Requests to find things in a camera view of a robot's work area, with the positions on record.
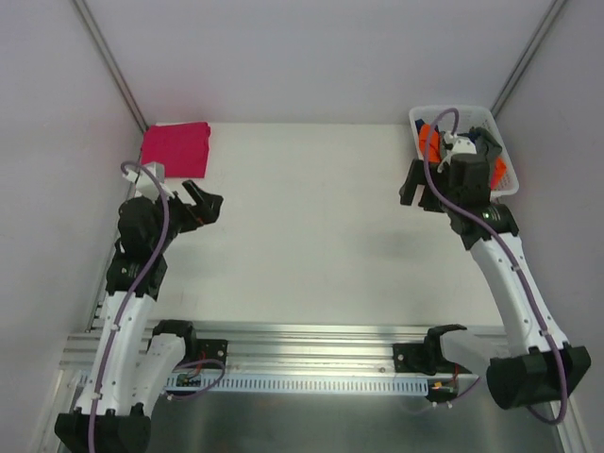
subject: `plastic basket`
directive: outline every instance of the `plastic basket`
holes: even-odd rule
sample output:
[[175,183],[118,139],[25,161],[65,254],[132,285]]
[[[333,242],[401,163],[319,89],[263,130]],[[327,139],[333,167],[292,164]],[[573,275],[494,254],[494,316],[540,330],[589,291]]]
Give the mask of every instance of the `plastic basket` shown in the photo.
[[[411,120],[411,130],[413,132],[413,138],[415,139],[415,149],[417,155],[422,158],[423,152],[419,149],[419,136],[417,134],[417,128],[415,127],[415,120],[424,120],[426,123],[431,123],[436,119],[438,114],[444,109],[454,107],[460,111],[460,123],[458,124],[459,132],[467,132],[470,127],[484,127],[487,129],[499,144],[503,148],[501,151],[501,158],[505,162],[507,168],[506,174],[501,178],[495,189],[491,192],[491,198],[498,198],[499,196],[514,195],[518,192],[518,178],[516,172],[513,169],[510,156],[506,145],[501,139],[499,129],[495,123],[495,118],[491,112],[484,107],[477,106],[423,106],[414,107],[409,112],[409,119]],[[453,127],[453,115],[446,115],[443,120],[439,123],[441,130],[450,130]]]

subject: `robotic arm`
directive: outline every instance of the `robotic arm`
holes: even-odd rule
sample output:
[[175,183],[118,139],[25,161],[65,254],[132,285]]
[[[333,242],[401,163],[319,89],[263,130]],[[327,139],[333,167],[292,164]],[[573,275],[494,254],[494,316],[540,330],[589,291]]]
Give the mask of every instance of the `robotic arm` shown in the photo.
[[[193,323],[166,320],[153,329],[137,367],[147,318],[167,270],[163,252],[177,234],[216,222],[223,197],[205,193],[187,180],[182,185],[195,204],[185,204],[162,184],[161,165],[150,164],[140,175],[123,169],[142,196],[119,208],[120,238],[107,272],[105,324],[91,378],[74,410],[60,414],[55,424],[55,432],[73,453],[94,451],[91,440],[97,453],[144,452],[150,415],[167,378],[183,360],[199,357]],[[159,196],[160,189],[165,199]]]
[[[497,143],[485,131],[476,145],[492,148]],[[570,345],[547,309],[530,273],[510,210],[491,202],[490,168],[484,153],[451,154],[446,166],[429,163],[425,168],[422,160],[413,161],[400,190],[401,205],[409,206],[417,186],[425,185],[419,206],[448,215],[451,228],[461,237],[493,292],[506,329],[510,355],[470,334],[465,327],[452,325],[431,328],[423,347],[405,355],[404,363],[416,372],[431,376],[436,374],[437,365],[449,362],[486,376],[491,395],[502,409],[559,400],[563,388],[561,364],[553,348],[562,358],[567,394],[575,390],[590,367],[589,353],[584,346]],[[430,183],[441,197],[429,187]],[[490,230],[455,207],[478,217]],[[517,258],[517,265],[511,265],[508,252]],[[541,329],[538,316],[545,320],[546,330]]]

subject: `white basket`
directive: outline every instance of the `white basket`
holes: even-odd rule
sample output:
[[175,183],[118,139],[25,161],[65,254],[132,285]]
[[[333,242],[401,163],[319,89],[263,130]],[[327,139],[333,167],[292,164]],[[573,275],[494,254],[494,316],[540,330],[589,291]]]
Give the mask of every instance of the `white basket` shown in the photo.
[[[512,162],[510,161],[510,156],[508,155],[508,150],[506,149],[506,145],[503,143],[503,139],[501,139],[499,129],[497,129],[497,124],[495,123],[495,118],[493,118],[491,112],[484,107],[423,106],[414,107],[411,109],[409,112],[409,119],[411,120],[411,130],[413,131],[413,138],[415,139],[415,149],[417,150],[417,155],[422,158],[423,151],[419,149],[419,136],[417,134],[417,127],[415,127],[415,120],[424,120],[426,123],[430,124],[436,119],[441,111],[451,107],[454,107],[460,111],[458,132],[467,132],[472,126],[484,127],[491,132],[491,134],[493,134],[495,140],[497,140],[497,142],[503,148],[501,150],[500,157],[503,159],[508,168],[506,174],[497,184],[497,187],[495,187],[495,189],[491,192],[491,198],[498,198],[499,196],[504,195],[514,195],[516,192],[518,192],[518,178],[516,177],[516,172],[513,170]],[[446,115],[439,123],[439,128],[441,130],[451,130],[451,128],[453,128],[453,115]]]

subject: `folded red cloth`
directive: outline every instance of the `folded red cloth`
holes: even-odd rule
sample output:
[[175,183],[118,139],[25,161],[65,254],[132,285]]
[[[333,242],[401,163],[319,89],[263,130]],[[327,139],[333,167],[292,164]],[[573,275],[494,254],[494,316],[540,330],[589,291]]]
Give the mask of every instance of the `folded red cloth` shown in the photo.
[[162,163],[166,177],[204,177],[210,151],[208,123],[151,126],[143,137],[143,164]]

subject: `gray floor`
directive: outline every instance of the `gray floor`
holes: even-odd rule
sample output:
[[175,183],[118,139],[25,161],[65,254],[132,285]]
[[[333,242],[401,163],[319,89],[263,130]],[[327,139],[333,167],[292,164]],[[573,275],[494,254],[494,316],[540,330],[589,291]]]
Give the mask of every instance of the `gray floor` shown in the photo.
[[457,403],[421,398],[210,393],[161,399],[148,453],[562,452],[556,429],[502,411],[484,388]]

